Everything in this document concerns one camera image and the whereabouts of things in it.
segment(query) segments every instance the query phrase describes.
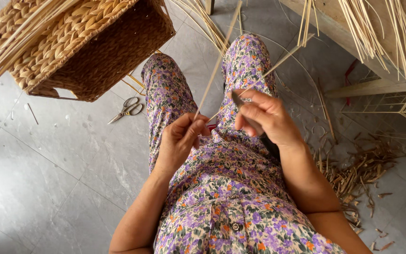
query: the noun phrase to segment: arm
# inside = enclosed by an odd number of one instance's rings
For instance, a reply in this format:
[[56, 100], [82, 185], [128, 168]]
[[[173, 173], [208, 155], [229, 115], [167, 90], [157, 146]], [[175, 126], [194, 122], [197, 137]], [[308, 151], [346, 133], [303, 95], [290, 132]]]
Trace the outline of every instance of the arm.
[[206, 116], [186, 113], [162, 132], [159, 156], [139, 195], [126, 211], [110, 242], [109, 253], [153, 253], [153, 242], [162, 206], [173, 174], [183, 165], [192, 146], [199, 148], [199, 134], [210, 135]]
[[289, 193], [316, 231], [340, 245], [348, 254], [371, 253], [350, 228], [335, 192], [317, 169], [308, 146], [281, 100], [254, 90], [247, 90], [241, 97], [250, 98], [252, 103], [240, 109], [235, 128], [243, 128], [250, 136], [255, 136], [256, 131], [242, 116], [253, 119], [277, 144]]

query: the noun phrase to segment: small knife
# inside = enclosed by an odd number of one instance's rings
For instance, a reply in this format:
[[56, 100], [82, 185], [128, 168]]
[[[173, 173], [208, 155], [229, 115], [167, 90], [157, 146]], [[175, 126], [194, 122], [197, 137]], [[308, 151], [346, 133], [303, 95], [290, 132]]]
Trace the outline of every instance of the small knife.
[[[244, 102], [240, 99], [239, 95], [237, 95], [234, 91], [231, 92], [231, 97], [233, 98], [236, 107], [240, 110], [240, 108], [244, 106]], [[245, 116], [242, 117], [248, 124], [251, 125], [251, 127], [253, 127], [253, 129], [255, 129], [256, 135], [259, 136], [259, 139], [264, 144], [267, 151], [269, 151], [269, 153], [273, 157], [275, 157], [275, 159], [280, 161], [280, 150], [278, 146], [269, 139], [266, 132], [262, 129], [261, 124], [258, 124], [255, 120], [246, 118]]]

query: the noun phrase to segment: scissor blade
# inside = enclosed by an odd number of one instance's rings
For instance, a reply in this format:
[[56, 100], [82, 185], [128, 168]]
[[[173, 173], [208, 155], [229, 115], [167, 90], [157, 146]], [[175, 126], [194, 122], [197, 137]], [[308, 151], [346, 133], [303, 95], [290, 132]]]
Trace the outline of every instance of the scissor blade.
[[237, 93], [235, 93], [234, 91], [231, 92], [231, 97], [233, 98], [233, 101], [238, 109], [240, 109], [240, 107], [244, 105], [244, 102], [240, 99], [239, 95], [237, 95]]
[[120, 119], [123, 115], [121, 113], [119, 113], [118, 115], [116, 115], [114, 118], [112, 118], [112, 120], [110, 120], [107, 124], [113, 123], [115, 121], [117, 121], [118, 119]]

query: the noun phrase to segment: wooden table leg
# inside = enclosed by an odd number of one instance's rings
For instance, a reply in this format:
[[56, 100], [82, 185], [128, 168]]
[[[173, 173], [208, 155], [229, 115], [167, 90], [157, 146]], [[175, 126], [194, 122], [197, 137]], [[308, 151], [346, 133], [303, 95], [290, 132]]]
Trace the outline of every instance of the wooden table leg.
[[212, 13], [214, 12], [214, 0], [206, 0], [206, 13], [208, 15], [212, 15]]

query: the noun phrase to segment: shirt button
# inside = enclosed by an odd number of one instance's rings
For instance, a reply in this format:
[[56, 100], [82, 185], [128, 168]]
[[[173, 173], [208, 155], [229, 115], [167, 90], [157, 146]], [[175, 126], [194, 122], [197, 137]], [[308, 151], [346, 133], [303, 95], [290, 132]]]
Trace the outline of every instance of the shirt button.
[[239, 230], [239, 224], [234, 222], [233, 225], [231, 225], [231, 228], [233, 229], [233, 231], [238, 231]]

